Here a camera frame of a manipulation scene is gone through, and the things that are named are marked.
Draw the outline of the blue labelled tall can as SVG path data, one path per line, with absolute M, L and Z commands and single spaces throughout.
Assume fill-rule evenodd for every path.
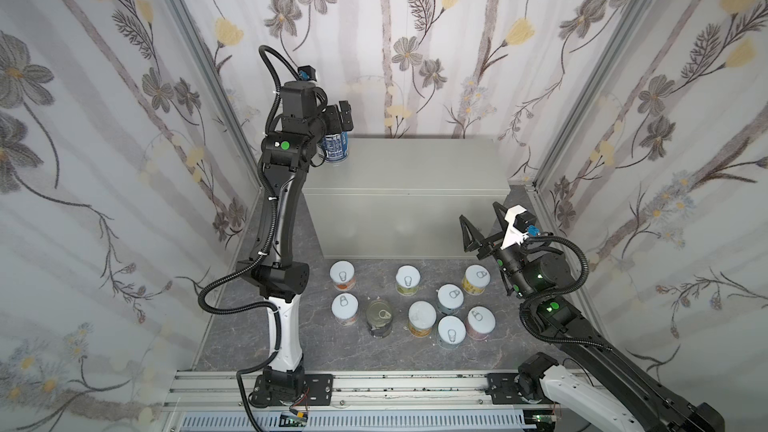
M 349 155 L 348 133 L 342 131 L 338 134 L 325 135 L 322 140 L 322 149 L 325 161 L 338 163 L 347 159 Z

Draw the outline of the white lid yellow-orange can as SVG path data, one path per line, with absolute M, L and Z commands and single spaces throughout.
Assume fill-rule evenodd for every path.
M 436 320 L 436 309 L 427 301 L 416 301 L 409 307 L 408 330 L 415 337 L 429 336 Z

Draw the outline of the dark labelled tall can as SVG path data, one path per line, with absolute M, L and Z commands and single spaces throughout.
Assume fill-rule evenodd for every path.
M 369 333 L 375 338 L 387 337 L 392 331 L 394 312 L 383 299 L 369 303 L 366 309 L 366 323 Z

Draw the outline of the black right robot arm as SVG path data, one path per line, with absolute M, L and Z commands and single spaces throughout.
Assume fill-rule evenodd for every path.
M 587 282 L 585 253 L 572 241 L 542 233 L 522 206 L 494 203 L 500 232 L 486 236 L 459 218 L 463 248 L 492 258 L 508 295 L 521 299 L 523 328 L 554 345 L 597 383 L 579 380 L 556 359 L 537 353 L 518 369 L 515 390 L 529 402 L 545 400 L 572 410 L 600 431 L 722 431 L 723 416 L 695 405 L 651 377 L 612 345 L 569 300 Z

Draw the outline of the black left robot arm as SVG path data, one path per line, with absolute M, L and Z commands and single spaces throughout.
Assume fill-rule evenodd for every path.
M 330 105 L 324 90 L 311 81 L 286 83 L 279 98 L 280 121 L 268 125 L 261 145 L 259 179 L 264 200 L 253 249 L 258 265 L 246 274 L 274 306 L 269 316 L 269 363 L 259 368 L 261 375 L 249 397 L 250 404 L 260 408 L 293 404 L 305 394 L 299 308 L 309 265 L 293 258 L 296 209 L 319 143 L 351 123 L 349 104 Z

